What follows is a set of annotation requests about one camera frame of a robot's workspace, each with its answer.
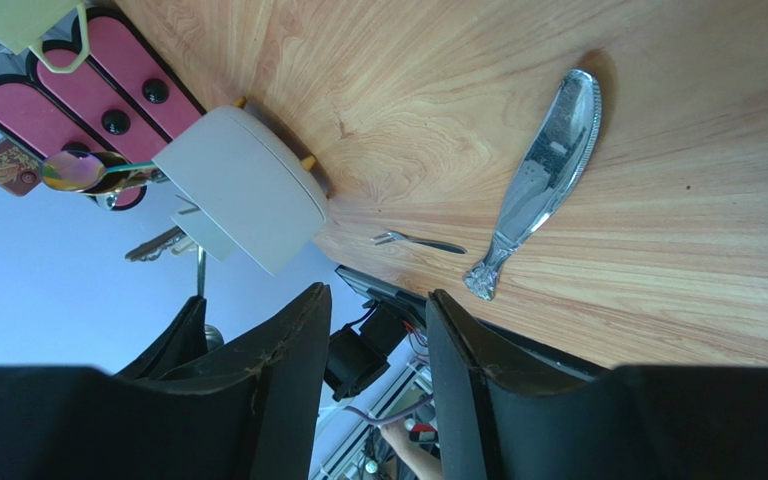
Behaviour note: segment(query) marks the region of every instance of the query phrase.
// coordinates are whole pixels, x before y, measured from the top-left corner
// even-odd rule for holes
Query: black knob
[[[109,110],[103,114],[103,128],[112,135],[123,135],[130,129],[130,117],[120,110]]]
[[[168,100],[168,84],[158,78],[151,78],[141,86],[141,93],[150,103],[162,103]]]
[[[62,151],[67,150],[68,152],[83,152],[88,153],[88,145],[82,143],[82,142],[67,142],[62,147]]]

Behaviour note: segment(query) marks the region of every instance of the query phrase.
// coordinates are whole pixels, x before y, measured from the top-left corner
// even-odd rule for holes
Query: small fork
[[[399,232],[393,232],[393,231],[384,232],[381,235],[372,237],[371,240],[372,240],[372,243],[376,246],[384,245],[385,243],[395,242],[397,240],[406,240],[408,242],[418,243],[420,245],[425,245],[427,247],[437,248],[439,250],[443,250],[449,253],[458,253],[458,254],[467,253],[467,250],[464,247],[459,247],[458,245],[453,245],[451,243],[446,243],[446,242],[438,242],[436,240],[426,240],[423,238],[409,237],[407,235],[403,235]]]

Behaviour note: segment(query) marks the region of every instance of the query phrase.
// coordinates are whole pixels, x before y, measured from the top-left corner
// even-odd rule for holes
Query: silver knife
[[[508,185],[488,253],[464,275],[479,298],[493,300],[502,265],[576,186],[597,141],[601,115],[597,80],[579,69],[568,72]]]

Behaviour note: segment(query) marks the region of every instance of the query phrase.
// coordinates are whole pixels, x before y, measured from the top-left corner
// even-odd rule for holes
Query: brown patterned card
[[[22,197],[41,183],[41,162],[11,140],[0,140],[0,187]]]

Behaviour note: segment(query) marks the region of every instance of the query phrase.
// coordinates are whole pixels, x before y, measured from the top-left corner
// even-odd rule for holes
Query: person
[[[396,456],[414,472],[419,480],[443,480],[443,465],[440,459],[411,442],[402,422],[383,425],[381,437],[390,444]]]

